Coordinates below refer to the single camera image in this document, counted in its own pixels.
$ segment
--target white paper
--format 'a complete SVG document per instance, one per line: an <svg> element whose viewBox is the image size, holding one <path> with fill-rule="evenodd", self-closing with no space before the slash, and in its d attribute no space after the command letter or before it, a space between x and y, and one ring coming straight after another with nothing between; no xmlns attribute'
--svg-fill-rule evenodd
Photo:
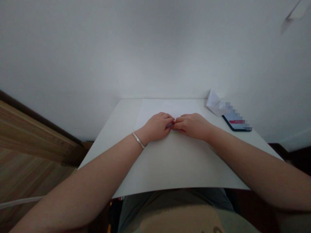
<svg viewBox="0 0 311 233"><path fill-rule="evenodd" d="M154 114L159 112L168 113L175 119L183 114L199 113L202 115L196 100L143 99L135 130L143 127Z"/></svg>
<svg viewBox="0 0 311 233"><path fill-rule="evenodd" d="M218 117L228 113L226 103L223 102L213 90L210 91L206 106Z"/></svg>

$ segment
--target white wall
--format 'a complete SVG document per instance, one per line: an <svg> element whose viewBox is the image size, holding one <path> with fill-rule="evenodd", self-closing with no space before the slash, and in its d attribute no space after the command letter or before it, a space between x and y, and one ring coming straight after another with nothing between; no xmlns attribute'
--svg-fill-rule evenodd
<svg viewBox="0 0 311 233"><path fill-rule="evenodd" d="M121 98L212 88L284 142L311 128L311 12L280 35L297 1L0 1L0 89L89 140Z"/></svg>

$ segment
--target table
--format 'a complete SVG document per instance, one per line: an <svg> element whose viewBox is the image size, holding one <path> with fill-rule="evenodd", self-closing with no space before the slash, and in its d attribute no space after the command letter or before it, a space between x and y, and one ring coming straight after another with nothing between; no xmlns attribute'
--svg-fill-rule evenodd
<svg viewBox="0 0 311 233"><path fill-rule="evenodd" d="M196 101L209 122L281 159L254 129L251 132L233 132L222 117L217 117L205 107L206 100ZM142 99L119 101L79 168L134 131L141 104ZM180 133L170 133L166 138L148 144L113 198L188 187L249 189L207 143Z"/></svg>

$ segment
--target phone screen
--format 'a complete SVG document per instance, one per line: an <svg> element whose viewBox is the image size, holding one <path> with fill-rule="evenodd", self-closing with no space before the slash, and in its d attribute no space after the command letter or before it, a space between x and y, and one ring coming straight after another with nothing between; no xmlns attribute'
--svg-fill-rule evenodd
<svg viewBox="0 0 311 233"><path fill-rule="evenodd" d="M252 131L252 127L234 109L231 109L230 113L224 114L223 118L233 131Z"/></svg>

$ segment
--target wooden furniture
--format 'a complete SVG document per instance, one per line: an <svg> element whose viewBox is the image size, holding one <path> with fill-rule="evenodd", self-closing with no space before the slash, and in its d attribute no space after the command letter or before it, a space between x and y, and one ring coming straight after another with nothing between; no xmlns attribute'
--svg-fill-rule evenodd
<svg viewBox="0 0 311 233"><path fill-rule="evenodd" d="M0 147L58 163L78 144L0 101Z"/></svg>

